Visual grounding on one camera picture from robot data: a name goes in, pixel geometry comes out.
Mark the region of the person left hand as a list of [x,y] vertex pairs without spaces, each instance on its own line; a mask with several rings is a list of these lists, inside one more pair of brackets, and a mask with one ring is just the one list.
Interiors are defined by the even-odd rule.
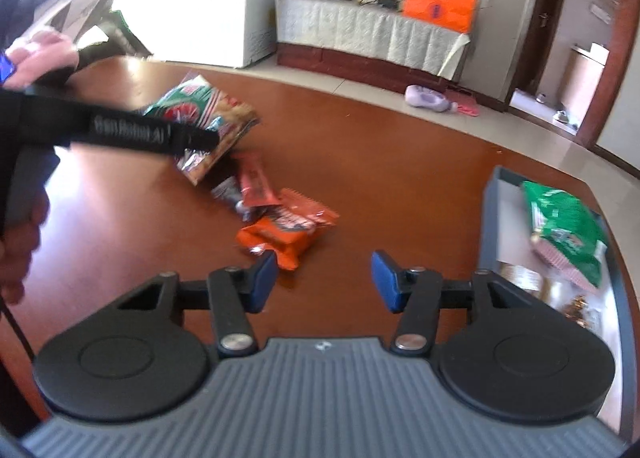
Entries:
[[[42,28],[30,37],[20,37],[6,51],[16,66],[4,87],[24,89],[40,76],[57,69],[78,67],[79,54],[73,42],[53,28]],[[49,214],[49,198],[42,186],[24,222],[8,228],[1,237],[1,296],[9,304],[23,299],[23,281],[40,246],[40,228]]]

